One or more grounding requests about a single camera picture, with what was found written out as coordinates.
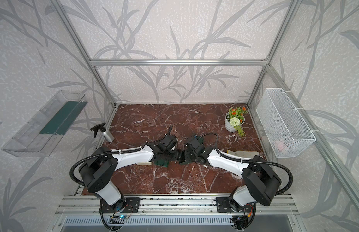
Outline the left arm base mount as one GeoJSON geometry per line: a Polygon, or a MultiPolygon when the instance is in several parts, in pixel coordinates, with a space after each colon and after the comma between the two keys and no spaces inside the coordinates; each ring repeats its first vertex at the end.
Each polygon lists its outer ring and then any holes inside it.
{"type": "Polygon", "coordinates": [[[103,199],[100,201],[100,209],[99,213],[107,214],[107,213],[127,213],[127,214],[135,214],[138,213],[138,209],[140,206],[140,198],[139,197],[128,197],[124,199],[120,199],[112,206],[108,205],[107,202],[103,199]]]}

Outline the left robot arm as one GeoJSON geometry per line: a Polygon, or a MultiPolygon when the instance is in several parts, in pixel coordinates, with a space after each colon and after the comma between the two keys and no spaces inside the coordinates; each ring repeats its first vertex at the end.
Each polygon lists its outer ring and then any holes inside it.
{"type": "Polygon", "coordinates": [[[167,134],[157,141],[146,142],[137,148],[109,150],[100,147],[93,155],[73,164],[69,176],[72,181],[84,186],[89,193],[102,199],[107,205],[116,206],[123,204],[124,197],[111,181],[114,172],[137,163],[172,159],[177,154],[176,146],[177,138],[167,134]]]}

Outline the green bow box lid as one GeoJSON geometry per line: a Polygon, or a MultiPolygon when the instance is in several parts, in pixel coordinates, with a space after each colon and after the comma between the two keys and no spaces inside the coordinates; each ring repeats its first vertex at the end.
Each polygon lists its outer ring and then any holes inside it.
{"type": "Polygon", "coordinates": [[[156,165],[156,166],[159,166],[159,167],[165,167],[165,168],[167,168],[168,167],[168,165],[169,165],[169,162],[170,161],[168,161],[168,160],[155,160],[154,161],[154,165],[156,165]]]}

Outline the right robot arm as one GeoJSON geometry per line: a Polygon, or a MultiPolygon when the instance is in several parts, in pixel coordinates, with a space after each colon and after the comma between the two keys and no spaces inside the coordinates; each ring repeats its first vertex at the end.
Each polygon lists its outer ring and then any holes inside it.
{"type": "Polygon", "coordinates": [[[234,189],[228,197],[230,208],[235,212],[252,203],[270,206],[275,196],[291,188],[294,179],[287,167],[266,161],[259,155],[239,158],[220,151],[218,134],[213,132],[190,137],[184,150],[178,153],[178,161],[221,168],[241,177],[244,185],[234,189]]]}

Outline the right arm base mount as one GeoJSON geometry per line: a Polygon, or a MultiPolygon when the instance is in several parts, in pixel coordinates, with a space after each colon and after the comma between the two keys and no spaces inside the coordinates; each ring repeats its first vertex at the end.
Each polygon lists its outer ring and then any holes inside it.
{"type": "Polygon", "coordinates": [[[228,197],[216,197],[213,204],[216,206],[218,213],[249,214],[253,211],[253,206],[251,204],[241,206],[234,200],[229,200],[228,197]]]}

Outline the cream lotus box lid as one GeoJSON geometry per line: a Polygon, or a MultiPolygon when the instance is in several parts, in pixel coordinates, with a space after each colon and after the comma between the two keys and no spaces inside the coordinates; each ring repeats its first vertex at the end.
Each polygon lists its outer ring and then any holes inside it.
{"type": "Polygon", "coordinates": [[[139,166],[152,165],[152,162],[138,162],[136,165],[139,166]]]}

